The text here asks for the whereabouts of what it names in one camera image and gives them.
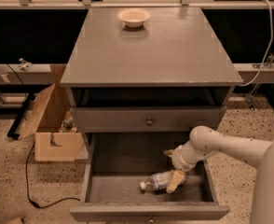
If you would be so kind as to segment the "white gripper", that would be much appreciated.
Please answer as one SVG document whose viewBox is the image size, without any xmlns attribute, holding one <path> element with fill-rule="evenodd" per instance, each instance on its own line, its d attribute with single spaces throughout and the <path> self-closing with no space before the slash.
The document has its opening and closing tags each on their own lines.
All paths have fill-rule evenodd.
<svg viewBox="0 0 274 224">
<path fill-rule="evenodd" d="M 176 169 L 171 172 L 166 187 L 167 193 L 174 193 L 180 185 L 184 184 L 185 172 L 189 172 L 199 161 L 205 159 L 205 153 L 193 147 L 190 141 L 180 145 L 175 150 L 164 150 L 163 154 L 171 158 L 172 165 Z"/>
</svg>

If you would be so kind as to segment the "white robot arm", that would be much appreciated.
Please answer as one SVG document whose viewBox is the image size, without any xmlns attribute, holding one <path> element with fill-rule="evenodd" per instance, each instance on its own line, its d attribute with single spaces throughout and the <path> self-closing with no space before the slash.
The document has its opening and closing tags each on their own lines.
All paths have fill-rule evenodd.
<svg viewBox="0 0 274 224">
<path fill-rule="evenodd" d="M 174 167 L 166 191 L 174 192 L 184 173 L 216 152 L 257 170 L 250 224 L 274 224 L 274 141 L 229 136 L 206 126 L 198 126 L 190 132 L 185 144 L 165 152 Z"/>
</svg>

